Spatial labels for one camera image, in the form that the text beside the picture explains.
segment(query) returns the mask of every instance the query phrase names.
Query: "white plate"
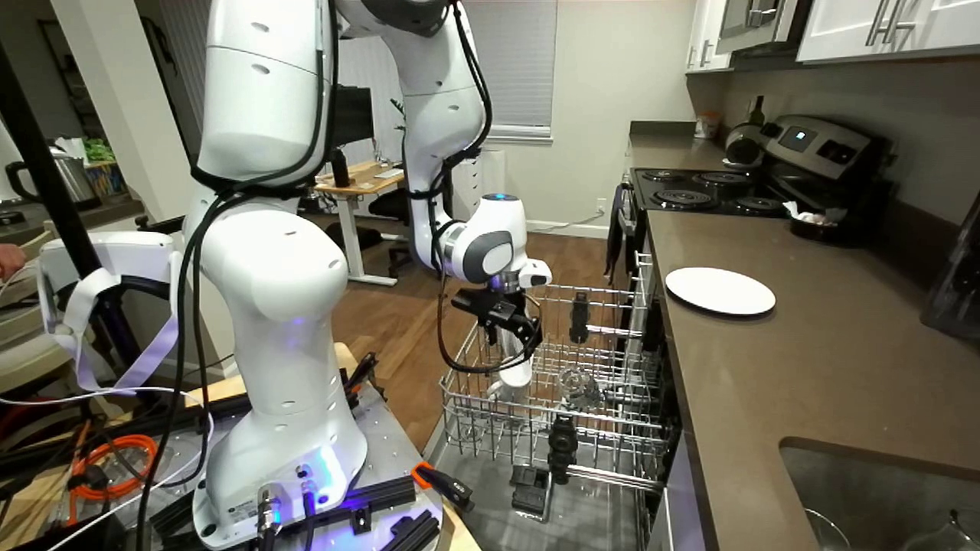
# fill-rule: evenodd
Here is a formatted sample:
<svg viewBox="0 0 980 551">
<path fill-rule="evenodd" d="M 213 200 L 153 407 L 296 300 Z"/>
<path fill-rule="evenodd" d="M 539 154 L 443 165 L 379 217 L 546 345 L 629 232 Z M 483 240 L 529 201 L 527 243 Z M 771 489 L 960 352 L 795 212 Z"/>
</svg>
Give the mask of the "white plate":
<svg viewBox="0 0 980 551">
<path fill-rule="evenodd" d="M 762 315 L 774 307 L 774 293 L 762 280 L 718 265 L 675 269 L 667 286 L 684 303 L 720 315 Z"/>
</svg>

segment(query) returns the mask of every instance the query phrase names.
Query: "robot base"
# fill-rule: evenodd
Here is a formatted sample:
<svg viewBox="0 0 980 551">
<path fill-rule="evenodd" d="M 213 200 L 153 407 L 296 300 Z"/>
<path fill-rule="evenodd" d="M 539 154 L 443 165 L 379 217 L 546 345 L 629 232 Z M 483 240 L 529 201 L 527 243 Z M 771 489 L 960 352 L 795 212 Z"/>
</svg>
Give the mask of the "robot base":
<svg viewBox="0 0 980 551">
<path fill-rule="evenodd" d="M 261 445 L 247 445 L 256 425 L 246 416 L 218 439 L 208 478 L 194 493 L 194 528 L 208 546 L 236 546 L 253 540 L 265 528 L 276 531 L 309 513 L 337 507 L 369 459 L 369 439 L 356 422 L 352 429 L 328 422 L 306 435 L 287 431 L 284 436 L 265 435 Z"/>
</svg>

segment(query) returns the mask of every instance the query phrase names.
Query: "dishwasher rack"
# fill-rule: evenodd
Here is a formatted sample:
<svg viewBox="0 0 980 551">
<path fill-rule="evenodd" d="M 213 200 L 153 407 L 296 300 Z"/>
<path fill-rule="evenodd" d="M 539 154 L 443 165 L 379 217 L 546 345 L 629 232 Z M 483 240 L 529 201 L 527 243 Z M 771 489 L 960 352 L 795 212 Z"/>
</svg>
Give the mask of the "dishwasher rack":
<svg viewBox="0 0 980 551">
<path fill-rule="evenodd" d="M 588 296 L 588 340 L 569 343 L 569 309 Z M 548 469 L 555 422 L 572 422 L 569 478 L 654 493 L 677 431 L 662 420 L 665 362 L 639 352 L 639 331 L 626 315 L 646 315 L 643 293 L 615 286 L 535 286 L 546 343 L 532 355 L 532 378 L 505 386 L 496 372 L 447 369 L 443 443 L 459 457 Z M 477 362 L 487 331 L 476 324 L 456 359 Z"/>
</svg>

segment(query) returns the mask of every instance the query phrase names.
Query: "countertop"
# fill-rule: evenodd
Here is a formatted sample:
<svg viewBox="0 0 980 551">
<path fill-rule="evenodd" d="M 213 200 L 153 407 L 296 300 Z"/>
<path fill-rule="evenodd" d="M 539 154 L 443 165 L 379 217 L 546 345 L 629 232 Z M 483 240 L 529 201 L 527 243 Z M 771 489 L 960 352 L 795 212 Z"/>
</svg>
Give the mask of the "countertop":
<svg viewBox="0 0 980 551">
<path fill-rule="evenodd" d="M 815 546 L 782 439 L 980 471 L 980 352 L 920 322 L 923 290 L 785 220 L 650 215 L 654 269 L 727 265 L 778 307 L 720 318 L 662 290 L 700 505 L 727 551 Z"/>
<path fill-rule="evenodd" d="M 711 140 L 694 140 L 690 121 L 635 121 L 631 126 L 631 165 L 635 169 L 684 169 L 718 172 L 723 169 L 723 150 Z"/>
</svg>

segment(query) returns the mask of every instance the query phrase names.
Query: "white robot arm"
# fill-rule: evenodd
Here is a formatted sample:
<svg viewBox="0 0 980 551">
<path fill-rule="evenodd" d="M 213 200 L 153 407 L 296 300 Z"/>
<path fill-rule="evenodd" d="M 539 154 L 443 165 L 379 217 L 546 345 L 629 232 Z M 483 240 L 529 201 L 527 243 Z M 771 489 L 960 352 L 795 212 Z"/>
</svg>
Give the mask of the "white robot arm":
<svg viewBox="0 0 980 551">
<path fill-rule="evenodd" d="M 443 212 L 450 169 L 489 128 L 463 7 L 337 2 L 211 0 L 195 165 L 206 185 L 184 226 L 184 253 L 199 246 L 201 271 L 233 313 L 252 414 L 213 443 L 194 497 L 194 524 L 208 546 L 233 546 L 337 507 L 369 457 L 325 322 L 346 286 L 343 252 L 278 200 L 328 159 L 337 8 L 352 32 L 379 32 L 399 60 L 417 259 L 492 286 L 467 307 L 502 331 L 518 362 L 529 362 L 539 343 L 535 322 L 516 309 L 525 286 L 550 280 L 548 264 L 525 252 L 525 204 L 516 195 L 483 200 L 467 224 Z"/>
</svg>

